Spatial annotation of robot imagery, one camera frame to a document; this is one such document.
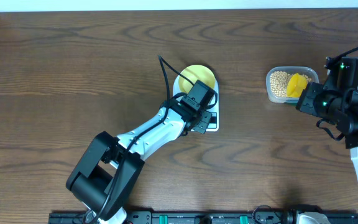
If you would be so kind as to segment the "yellow measuring scoop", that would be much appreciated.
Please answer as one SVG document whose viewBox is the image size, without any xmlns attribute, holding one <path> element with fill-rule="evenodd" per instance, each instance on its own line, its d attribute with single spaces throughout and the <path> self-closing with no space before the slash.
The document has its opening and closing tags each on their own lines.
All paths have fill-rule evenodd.
<svg viewBox="0 0 358 224">
<path fill-rule="evenodd" d="M 299 98 L 307 84 L 308 80 L 305 76 L 299 73 L 294 74 L 287 84 L 287 97 Z"/>
</svg>

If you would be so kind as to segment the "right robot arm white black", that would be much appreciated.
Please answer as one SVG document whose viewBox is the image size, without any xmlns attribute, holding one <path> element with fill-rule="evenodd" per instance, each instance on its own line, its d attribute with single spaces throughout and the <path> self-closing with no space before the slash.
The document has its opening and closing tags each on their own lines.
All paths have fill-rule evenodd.
<svg viewBox="0 0 358 224">
<path fill-rule="evenodd" d="M 345 140 L 351 153 L 358 182 L 358 58 L 327 58 L 328 77 L 323 84 L 309 83 L 302 91 L 296 109 L 336 127 L 336 141 Z"/>
</svg>

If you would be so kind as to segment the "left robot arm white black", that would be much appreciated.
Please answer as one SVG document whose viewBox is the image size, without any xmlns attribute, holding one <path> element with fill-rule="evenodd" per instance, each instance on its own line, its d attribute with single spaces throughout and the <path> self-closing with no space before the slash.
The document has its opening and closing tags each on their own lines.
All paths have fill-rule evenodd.
<svg viewBox="0 0 358 224">
<path fill-rule="evenodd" d="M 90 143 L 66 182 L 66 188 L 88 207 L 83 223 L 123 223 L 124 204 L 145 160 L 190 131 L 204 134 L 215 118 L 218 87 L 196 81 L 188 93 L 166 99 L 158 113 L 124 134 L 103 131 Z"/>
</svg>

